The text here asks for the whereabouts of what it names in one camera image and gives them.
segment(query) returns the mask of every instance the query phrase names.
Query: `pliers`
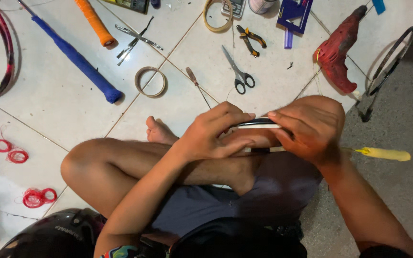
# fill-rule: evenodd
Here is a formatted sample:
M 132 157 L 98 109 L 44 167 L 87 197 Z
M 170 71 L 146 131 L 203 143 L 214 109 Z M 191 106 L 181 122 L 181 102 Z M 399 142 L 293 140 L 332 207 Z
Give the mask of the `pliers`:
M 265 40 L 262 39 L 261 37 L 259 37 L 258 35 L 254 34 L 253 32 L 250 32 L 248 28 L 243 29 L 242 26 L 237 25 L 237 30 L 238 32 L 240 32 L 240 38 L 243 39 L 243 41 L 246 44 L 246 47 L 248 48 L 248 50 L 251 52 L 251 54 L 253 56 L 259 56 L 259 52 L 257 52 L 256 50 L 253 49 L 253 47 L 251 46 L 250 41 L 248 40 L 248 37 L 256 40 L 257 42 L 259 42 L 259 44 L 261 44 L 262 48 L 266 48 L 267 44 L 265 43 Z

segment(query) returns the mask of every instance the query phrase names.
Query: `can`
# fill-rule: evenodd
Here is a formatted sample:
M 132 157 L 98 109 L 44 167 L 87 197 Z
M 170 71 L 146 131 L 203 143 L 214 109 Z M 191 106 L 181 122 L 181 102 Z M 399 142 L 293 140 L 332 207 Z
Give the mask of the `can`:
M 270 9 L 277 0 L 248 0 L 251 11 L 257 14 L 263 14 Z

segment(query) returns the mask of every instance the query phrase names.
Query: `colorful shirt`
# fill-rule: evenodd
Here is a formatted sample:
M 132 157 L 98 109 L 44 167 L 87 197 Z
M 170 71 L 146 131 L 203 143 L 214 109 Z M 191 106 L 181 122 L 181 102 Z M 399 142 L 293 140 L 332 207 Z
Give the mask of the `colorful shirt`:
M 134 258 L 138 249 L 134 246 L 120 246 L 112 249 L 101 258 Z

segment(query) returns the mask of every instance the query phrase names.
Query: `hand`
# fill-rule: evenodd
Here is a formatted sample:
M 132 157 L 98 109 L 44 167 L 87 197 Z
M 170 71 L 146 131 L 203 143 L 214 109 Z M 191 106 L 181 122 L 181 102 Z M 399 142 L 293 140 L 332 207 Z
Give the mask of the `hand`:
M 270 130 L 287 151 L 318 168 L 340 162 L 335 114 L 309 105 L 291 105 L 267 115 L 283 127 Z
M 255 114 L 244 113 L 233 104 L 223 102 L 199 115 L 172 148 L 180 151 L 189 161 L 228 157 L 246 146 L 251 146 L 254 141 L 237 139 L 223 144 L 218 139 L 219 135 L 233 124 L 254 118 Z

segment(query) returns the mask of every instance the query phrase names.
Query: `tape roll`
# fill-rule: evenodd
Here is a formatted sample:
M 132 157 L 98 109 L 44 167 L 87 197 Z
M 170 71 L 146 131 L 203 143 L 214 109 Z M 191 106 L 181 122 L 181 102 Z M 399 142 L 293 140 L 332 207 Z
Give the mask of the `tape roll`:
M 232 8 L 232 3 L 230 2 L 230 0 L 225 0 L 227 5 L 229 6 L 229 10 L 233 10 Z M 229 14 L 229 20 L 226 22 L 226 24 L 224 24 L 221 27 L 212 27 L 211 25 L 208 24 L 207 22 L 207 11 L 210 8 L 210 5 L 213 3 L 213 0 L 206 0 L 205 3 L 205 7 L 203 8 L 203 21 L 205 22 L 205 26 L 212 32 L 221 32 L 227 28 L 229 28 L 229 26 L 232 24 L 232 15 L 233 13 L 230 12 Z
M 146 93 L 143 92 L 143 89 L 141 89 L 141 83 L 140 83 L 141 75 L 143 75 L 143 73 L 146 73 L 147 71 L 156 71 L 156 72 L 159 72 L 159 73 L 162 75 L 162 78 L 163 78 L 163 86 L 162 86 L 162 89 L 161 89 L 159 92 L 155 93 L 154 95 L 148 95 L 148 94 L 146 94 Z M 157 68 L 155 68 L 155 67 L 152 67 L 152 66 L 146 66 L 146 67 L 141 68 L 141 69 L 136 73 L 136 75 L 135 75 L 135 86 L 136 86 L 136 89 L 137 89 L 141 94 L 143 94 L 143 95 L 145 95 L 145 96 L 147 96 L 147 97 L 157 97 L 157 96 L 159 96 L 159 95 L 162 94 L 162 92 L 165 90 L 166 85 L 167 85 L 167 78 L 165 77 L 165 74 L 163 74 L 159 69 L 157 69 Z

